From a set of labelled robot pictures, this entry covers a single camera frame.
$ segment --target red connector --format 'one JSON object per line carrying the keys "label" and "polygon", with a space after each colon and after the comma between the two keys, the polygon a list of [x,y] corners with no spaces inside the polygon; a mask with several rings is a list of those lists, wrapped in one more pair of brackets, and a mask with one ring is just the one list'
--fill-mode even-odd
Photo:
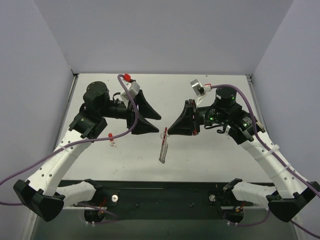
{"label": "red connector", "polygon": [[124,78],[123,78],[125,81],[127,81],[128,83],[131,82],[131,76],[128,74],[128,73],[125,73],[124,74]]}
{"label": "red connector", "polygon": [[108,134],[108,137],[109,137],[109,138],[112,138],[112,137],[113,137],[113,135],[112,135],[111,132]]}

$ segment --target metal spring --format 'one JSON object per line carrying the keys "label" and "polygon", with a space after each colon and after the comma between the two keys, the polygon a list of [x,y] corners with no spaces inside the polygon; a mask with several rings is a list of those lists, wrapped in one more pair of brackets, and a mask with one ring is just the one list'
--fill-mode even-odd
{"label": "metal spring", "polygon": [[162,164],[165,164],[166,162],[167,151],[168,151],[168,143],[167,143],[167,138],[165,138],[164,142],[161,145],[161,151],[160,151],[160,157],[159,157],[159,161]]}

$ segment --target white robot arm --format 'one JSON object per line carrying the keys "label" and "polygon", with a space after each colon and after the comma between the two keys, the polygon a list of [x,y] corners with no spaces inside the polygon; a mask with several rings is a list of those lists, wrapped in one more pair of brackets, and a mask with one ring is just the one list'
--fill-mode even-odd
{"label": "white robot arm", "polygon": [[135,80],[127,74],[120,76],[127,81],[126,85],[121,84],[126,88],[120,94],[123,101],[111,100],[105,83],[92,82],[83,95],[84,104],[55,149],[59,152],[48,158],[26,181],[18,180],[13,186],[21,202],[46,222],[54,219],[64,207],[90,201],[95,195],[108,195],[91,179],[58,187],[79,155],[98,140],[107,126],[105,117],[125,119],[127,132],[135,135],[159,132],[145,118],[160,120],[161,116],[148,104]]}
{"label": "white robot arm", "polygon": [[[253,116],[250,105],[248,113],[236,102],[237,92],[246,102],[239,89],[226,84],[202,85],[198,80],[192,81],[191,86],[197,99],[185,101],[181,115],[169,128],[168,134],[195,136],[200,132],[200,125],[204,125],[205,129],[222,127],[223,130],[217,132],[232,137],[259,163],[274,183],[274,186],[262,186],[236,178],[223,188],[226,194],[237,201],[269,208],[284,222],[289,222],[315,195],[319,196],[319,184],[308,182],[289,164],[279,152],[279,146],[271,141],[262,124]],[[213,88],[217,88],[214,103],[199,107],[198,103]]]}

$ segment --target cable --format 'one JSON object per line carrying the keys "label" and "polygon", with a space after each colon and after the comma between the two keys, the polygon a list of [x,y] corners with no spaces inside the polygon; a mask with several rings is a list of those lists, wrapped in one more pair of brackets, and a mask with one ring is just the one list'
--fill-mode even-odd
{"label": "cable", "polygon": [[212,124],[206,124],[204,125],[204,129],[215,129],[215,128],[218,128],[218,127],[221,127],[220,125],[213,125]]}
{"label": "cable", "polygon": [[112,212],[110,212],[110,211],[107,211],[107,210],[105,210],[105,209],[101,209],[101,208],[99,208],[99,207],[87,205],[87,204],[84,204],[84,203],[78,203],[77,205],[80,206],[80,207],[86,207],[86,208],[96,209],[96,210],[99,210],[99,211],[101,211],[101,212],[104,212],[105,214],[109,214],[109,215],[111,215],[111,216],[113,216],[113,217],[116,218],[116,219],[113,219],[113,220],[105,220],[105,221],[95,222],[94,225],[114,223],[114,222],[117,222],[117,221],[119,220],[119,217],[118,217],[116,214],[114,214],[114,213],[112,213]]}
{"label": "cable", "polygon": [[304,231],[305,233],[311,235],[312,237],[315,237],[316,239],[320,239],[319,235],[316,235],[312,232],[310,232],[309,230],[305,229],[303,226],[299,225],[298,223],[296,223],[295,221],[290,221],[290,223],[292,223],[293,225],[295,225],[297,228],[301,229],[302,231]]}
{"label": "cable", "polygon": [[121,94],[121,92],[116,92],[115,94],[113,94],[113,96],[112,96],[112,100],[114,101],[115,100],[115,96],[117,96],[117,95],[120,95]]}
{"label": "cable", "polygon": [[[123,88],[123,90],[125,91],[126,95],[128,96],[131,104],[132,104],[132,107],[133,107],[133,111],[134,111],[134,123],[133,125],[125,132],[123,133],[120,133],[116,136],[112,136],[112,137],[101,137],[101,138],[94,138],[94,139],[84,139],[84,140],[79,140],[79,141],[75,141],[75,142],[71,142],[67,145],[64,146],[64,148],[69,148],[71,146],[74,146],[74,145],[77,145],[77,144],[83,144],[83,143],[88,143],[88,142],[99,142],[99,141],[107,141],[107,140],[112,140],[112,139],[118,139],[118,138],[121,138],[125,135],[127,135],[128,133],[130,133],[137,125],[138,123],[138,115],[139,115],[139,110],[136,106],[136,103],[135,103],[135,100],[134,98],[132,97],[132,95],[130,94],[130,92],[128,91],[127,87],[125,86],[125,84],[123,83],[122,81],[122,78],[124,78],[125,76],[123,74],[119,74],[117,76],[117,79],[121,85],[121,87]],[[38,164],[44,162],[45,160],[53,157],[54,155],[60,153],[61,151],[64,150],[64,148],[59,148],[57,150],[55,150],[54,152],[50,153],[49,155],[45,156],[44,158],[42,158],[41,160],[35,162],[34,164],[20,170],[20,171],[17,171],[16,173],[13,173],[12,175],[6,177],[5,179],[3,179],[2,181],[0,181],[0,186],[2,184],[4,184],[5,182],[7,182],[8,180],[34,168],[35,166],[37,166]],[[5,206],[22,206],[23,204],[22,203],[11,203],[11,202],[4,202],[4,201],[0,201],[0,205],[5,205]]]}
{"label": "cable", "polygon": [[[250,114],[250,118],[252,121],[252,126],[253,126],[253,132],[254,135],[256,137],[256,139],[262,144],[262,146],[264,148],[267,149],[267,151],[270,151],[271,149],[267,146],[267,144],[264,143],[264,141],[262,141],[262,139],[259,137],[258,135],[258,131],[257,131],[257,126],[256,124],[254,124],[256,122],[255,116],[254,116],[254,112],[252,111],[252,108],[250,106],[250,103],[248,101],[248,99],[246,98],[246,96],[244,95],[244,93],[237,88],[236,86],[230,85],[230,84],[220,84],[220,85],[215,85],[215,86],[211,86],[211,89],[215,89],[215,88],[220,88],[220,87],[229,87],[229,88],[233,88],[235,89],[242,97],[242,99],[245,102],[245,105],[247,106],[248,110],[249,110],[249,114]],[[281,159],[281,157],[279,157],[275,152],[272,152],[272,155],[284,166],[286,167],[286,163]],[[311,191],[314,192],[314,194],[316,194],[319,198],[320,198],[320,192],[318,192],[310,183],[308,183],[307,181],[305,181],[302,177],[300,177],[298,174],[296,174],[293,170],[291,170],[289,167],[287,168],[287,170],[289,171],[289,173],[291,173],[293,176],[295,176],[297,179],[299,179],[303,184],[305,184]]]}
{"label": "cable", "polygon": [[218,134],[224,134],[226,131],[225,131],[225,130],[220,130],[220,129],[218,129],[216,132],[217,132]]}
{"label": "cable", "polygon": [[268,218],[270,217],[270,215],[271,215],[271,211],[269,209],[267,214],[266,214],[266,216],[261,221],[257,221],[255,223],[242,223],[242,224],[241,223],[234,223],[232,221],[229,221],[229,223],[231,223],[232,225],[235,225],[237,227],[253,227],[253,226],[265,223],[268,220]]}

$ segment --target gray wall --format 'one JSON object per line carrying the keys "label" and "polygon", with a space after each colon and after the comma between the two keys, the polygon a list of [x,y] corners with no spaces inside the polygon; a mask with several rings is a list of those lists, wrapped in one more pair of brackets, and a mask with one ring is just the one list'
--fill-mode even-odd
{"label": "gray wall", "polygon": [[252,74],[293,0],[35,0],[75,73]]}
{"label": "gray wall", "polygon": [[[320,182],[320,1],[295,0],[253,74],[265,123],[290,163]],[[320,234],[320,201],[302,211]]]}
{"label": "gray wall", "polygon": [[[73,76],[33,0],[1,0],[0,33],[0,179],[4,179],[53,150]],[[0,187],[1,201],[18,202],[12,189],[17,179]],[[0,205],[0,212],[0,239],[20,239],[27,209]]]}

